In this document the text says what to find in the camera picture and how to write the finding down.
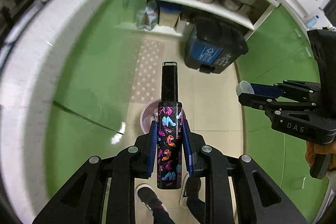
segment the blue label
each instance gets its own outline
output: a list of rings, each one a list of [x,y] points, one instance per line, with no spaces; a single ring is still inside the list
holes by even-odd
[[[220,48],[210,47],[196,41],[191,49],[191,56],[202,63],[211,64],[221,52],[222,49]]]

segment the dark pants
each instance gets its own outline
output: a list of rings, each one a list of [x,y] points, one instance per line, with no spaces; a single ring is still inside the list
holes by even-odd
[[[199,198],[190,196],[187,198],[187,206],[191,214],[200,224],[205,221],[205,203]],[[161,208],[153,210],[154,224],[175,224],[169,214]]]

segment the black shoe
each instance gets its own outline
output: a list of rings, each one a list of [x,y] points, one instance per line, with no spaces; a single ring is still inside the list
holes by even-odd
[[[183,181],[182,193],[180,197],[180,206],[182,208],[187,208],[186,200],[190,196],[198,198],[198,193],[201,189],[201,179],[200,178],[190,178],[187,174]]]
[[[136,195],[140,199],[140,201],[145,204],[145,206],[151,211],[158,206],[162,206],[164,209],[166,207],[162,203],[162,201],[158,198],[152,187],[148,184],[141,184],[135,190]]]

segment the white shoe sole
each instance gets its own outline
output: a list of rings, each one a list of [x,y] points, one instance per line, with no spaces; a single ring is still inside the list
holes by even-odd
[[[189,178],[189,173],[185,175],[184,179],[183,179],[183,184],[182,184],[182,192],[181,192],[181,196],[180,196],[180,207],[183,209],[188,209],[187,206],[187,197],[184,197],[184,190],[185,190],[185,185],[187,183],[187,179]]]
[[[143,184],[138,185],[137,188],[135,189],[135,196],[136,196],[137,200],[139,200],[140,202],[142,202],[142,201],[141,201],[141,199],[140,199],[139,196],[138,196],[138,191],[139,191],[139,189],[141,189],[142,187],[148,187],[148,188],[150,188],[154,193],[156,193],[155,190],[154,190],[149,184],[143,183]],[[143,203],[149,210],[152,211],[152,209],[151,209],[148,205],[146,205],[144,202],[142,202],[142,203]],[[163,204],[163,202],[162,202],[161,206],[163,207],[163,209],[164,209],[165,211],[167,211],[167,207]]]

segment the orange high heel print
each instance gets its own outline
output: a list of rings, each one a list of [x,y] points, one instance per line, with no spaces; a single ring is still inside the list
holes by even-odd
[[[171,142],[173,139],[174,139],[174,137],[172,135],[169,135],[167,137],[167,143],[168,143],[168,145],[175,146],[175,144]]]
[[[171,152],[169,151],[169,149],[166,149],[163,153],[167,156],[163,157],[162,160],[169,160],[169,157],[171,156]]]

